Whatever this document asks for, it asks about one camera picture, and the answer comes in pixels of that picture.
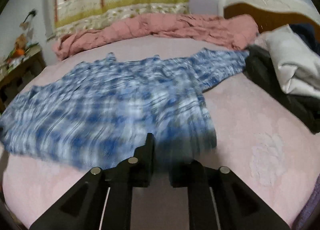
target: flower pattern on sheet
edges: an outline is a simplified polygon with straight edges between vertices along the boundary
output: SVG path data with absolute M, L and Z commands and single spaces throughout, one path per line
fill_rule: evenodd
M 286 172 L 284 144 L 279 135 L 259 134 L 259 143 L 252 147 L 251 175 L 263 186 L 273 186 Z
M 132 156 L 151 132 L 164 161 L 190 159 L 216 146 L 202 91 L 242 72 L 247 56 L 203 49 L 188 58 L 115 62 L 110 53 L 79 63 L 19 94 L 0 119 L 0 140 L 11 153 L 105 169 Z

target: nightstand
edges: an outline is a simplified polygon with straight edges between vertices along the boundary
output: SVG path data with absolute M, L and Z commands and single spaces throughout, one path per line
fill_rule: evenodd
M 41 48 L 38 47 L 33 49 L 30 53 L 30 57 L 20 63 L 17 67 L 15 67 L 12 71 L 10 71 L 4 78 L 0 80 L 0 91 L 9 86 L 12 82 L 16 81 L 17 79 L 22 79 L 22 77 L 28 72 L 34 65 L 40 67 L 41 71 L 46 67 L 46 64 L 42 58 Z M 0 96 L 0 113 L 3 113 L 6 106 L 4 104 L 4 100 Z

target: pink bedsheet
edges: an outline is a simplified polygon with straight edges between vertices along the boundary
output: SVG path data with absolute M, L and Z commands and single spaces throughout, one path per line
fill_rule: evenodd
M 82 30 L 59 39 L 53 46 L 59 60 L 116 41 L 154 35 L 193 38 L 230 50 L 242 50 L 258 33 L 254 19 L 247 14 L 231 19 L 206 14 L 147 13 L 113 23 L 103 30 Z
M 193 39 L 146 36 L 85 51 L 49 66 L 32 80 L 46 85 L 82 62 L 114 52 L 118 61 L 190 56 L 202 47 L 221 49 Z M 290 226 L 310 197 L 320 173 L 320 134 L 306 126 L 243 74 L 229 77 L 204 93 L 217 130 L 217 148 L 202 154 L 202 165 L 228 166 Z M 86 171 L 27 156 L 10 155 L 4 172 L 7 205 L 27 227 L 57 201 Z M 186 189 L 170 187 L 167 176 L 153 178 L 146 189 L 134 188 L 132 230 L 186 230 Z

